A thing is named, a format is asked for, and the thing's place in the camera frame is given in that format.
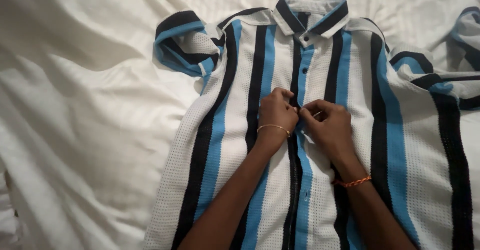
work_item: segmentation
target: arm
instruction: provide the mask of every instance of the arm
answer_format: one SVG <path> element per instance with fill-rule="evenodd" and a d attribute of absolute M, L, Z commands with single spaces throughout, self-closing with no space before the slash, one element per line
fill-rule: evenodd
<path fill-rule="evenodd" d="M 312 114 L 323 111 L 324 120 Z M 355 154 L 351 115 L 343 106 L 316 100 L 300 110 L 315 143 L 339 171 L 344 182 L 368 176 Z M 368 249 L 415 249 L 402 227 L 380 198 L 371 181 L 347 187 L 350 206 Z"/>
<path fill-rule="evenodd" d="M 259 126 L 275 124 L 292 131 L 298 122 L 297 109 L 285 102 L 293 93 L 281 88 L 261 100 Z M 228 249 L 243 211 L 252 197 L 270 158 L 286 140 L 285 130 L 264 127 L 254 147 L 225 183 L 207 210 L 195 222 L 179 249 Z"/>

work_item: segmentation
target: striped shirt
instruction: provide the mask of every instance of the striped shirt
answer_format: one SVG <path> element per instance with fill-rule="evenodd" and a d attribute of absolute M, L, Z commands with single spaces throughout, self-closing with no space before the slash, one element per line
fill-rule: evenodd
<path fill-rule="evenodd" d="M 471 159 L 459 127 L 465 110 L 480 107 L 479 75 L 434 73 L 414 47 L 390 51 L 373 21 L 349 17 L 345 0 L 280 0 L 214 25 L 178 12 L 158 26 L 154 48 L 204 86 L 172 144 L 145 249 L 179 246 L 252 149 L 260 100 L 275 87 L 295 93 L 293 106 L 325 99 L 347 108 L 359 160 L 417 246 L 473 249 Z M 231 248 L 364 248 L 336 177 L 300 121 Z"/>

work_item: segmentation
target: white bedsheet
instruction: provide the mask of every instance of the white bedsheet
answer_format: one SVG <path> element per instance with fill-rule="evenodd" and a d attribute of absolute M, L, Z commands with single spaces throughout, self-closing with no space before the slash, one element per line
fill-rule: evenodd
<path fill-rule="evenodd" d="M 185 7 L 214 22 L 277 1 L 0 0 L 0 160 L 25 249 L 140 249 L 171 140 L 202 87 L 152 59 L 156 25 Z M 348 3 L 389 44 L 430 47 L 445 29 L 423 25 L 453 23 L 466 0 L 441 1 Z"/>

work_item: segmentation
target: hand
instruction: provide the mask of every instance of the hand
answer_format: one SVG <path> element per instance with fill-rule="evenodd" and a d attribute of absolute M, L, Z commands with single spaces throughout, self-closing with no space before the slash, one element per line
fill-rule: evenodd
<path fill-rule="evenodd" d="M 326 119 L 317 120 L 313 117 L 321 111 Z M 335 166 L 340 161 L 357 159 L 352 140 L 351 115 L 345 107 L 325 100 L 315 100 L 300 109 L 300 117 L 305 120 L 315 143 Z"/>
<path fill-rule="evenodd" d="M 293 96 L 293 92 L 276 87 L 272 93 L 263 98 L 260 101 L 258 126 L 274 124 L 292 133 L 298 122 L 298 109 L 292 107 L 284 98 L 292 98 Z M 261 143 L 261 146 L 267 146 L 275 153 L 287 137 L 285 130 L 274 126 L 266 126 L 258 132 L 257 144 Z"/>

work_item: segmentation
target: bangle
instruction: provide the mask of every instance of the bangle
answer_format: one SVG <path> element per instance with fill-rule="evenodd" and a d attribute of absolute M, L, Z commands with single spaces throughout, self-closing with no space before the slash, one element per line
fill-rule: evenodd
<path fill-rule="evenodd" d="M 289 131 L 289 130 L 286 130 L 285 128 L 283 128 L 283 127 L 281 127 L 281 126 L 279 126 L 279 125 L 275 125 L 275 124 L 265 124 L 265 125 L 262 125 L 262 126 L 260 126 L 260 127 L 257 129 L 257 133 L 258 133 L 258 131 L 260 131 L 260 129 L 262 129 L 262 128 L 265 127 L 265 126 L 278 127 L 278 128 L 280 128 L 280 129 L 284 130 L 284 131 L 287 133 L 287 136 L 290 136 L 290 131 Z"/>
<path fill-rule="evenodd" d="M 344 182 L 341 182 L 339 180 L 334 180 L 333 185 L 339 184 L 339 185 L 342 185 L 343 187 L 351 187 L 351 186 L 362 184 L 362 183 L 364 183 L 366 181 L 369 181 L 369 180 L 371 180 L 371 176 L 368 176 L 366 178 L 363 178 L 361 180 L 357 180 L 357 181 L 354 181 L 354 182 L 349 182 L 349 183 L 344 183 Z"/>

